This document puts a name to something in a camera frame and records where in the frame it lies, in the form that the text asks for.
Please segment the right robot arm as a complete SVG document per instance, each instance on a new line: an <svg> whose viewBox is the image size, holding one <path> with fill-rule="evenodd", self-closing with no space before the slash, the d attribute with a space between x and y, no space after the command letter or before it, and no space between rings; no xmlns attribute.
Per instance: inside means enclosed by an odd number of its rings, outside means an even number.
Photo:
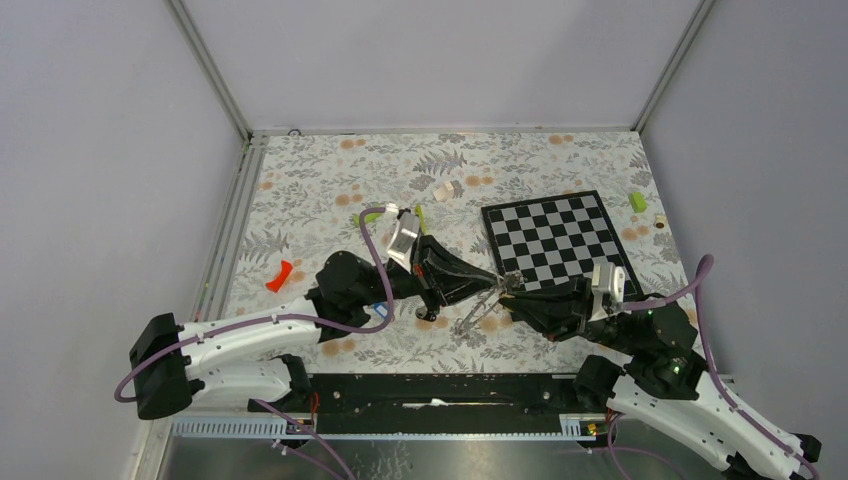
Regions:
<svg viewBox="0 0 848 480"><path fill-rule="evenodd" d="M818 461L820 441L783 430L728 389L694 350L698 331L660 295L624 300L624 281L577 279L512 292L499 303L552 342L581 337L629 356L620 366L590 355L573 381L583 410L637 419L696 452L728 479L799 479Z"/></svg>

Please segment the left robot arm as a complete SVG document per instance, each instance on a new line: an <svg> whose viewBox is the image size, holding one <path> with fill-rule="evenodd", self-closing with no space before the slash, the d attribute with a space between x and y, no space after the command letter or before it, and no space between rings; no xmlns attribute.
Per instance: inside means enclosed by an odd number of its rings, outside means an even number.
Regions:
<svg viewBox="0 0 848 480"><path fill-rule="evenodd" d="M316 285L295 300L231 319L180 324L153 317L129 352L130 374L115 398L133 403L141 420L175 415L192 404L261 400L296 411L311 387L303 361L291 354L257 361L284 347L317 345L388 326L402 299L423 301L425 318L496 287L496 274L475 267L425 235L412 262L369 262L349 251L331 254Z"/></svg>

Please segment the large silver keyring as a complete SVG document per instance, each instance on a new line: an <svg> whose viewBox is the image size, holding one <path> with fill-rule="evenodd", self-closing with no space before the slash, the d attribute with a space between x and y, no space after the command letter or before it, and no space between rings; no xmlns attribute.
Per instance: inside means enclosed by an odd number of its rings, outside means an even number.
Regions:
<svg viewBox="0 0 848 480"><path fill-rule="evenodd" d="M459 336L469 333L486 315L495 309L501 295L517 290L523 283L524 277L520 271L508 272L500 277L491 289L478 296L473 308L454 325L453 332Z"/></svg>

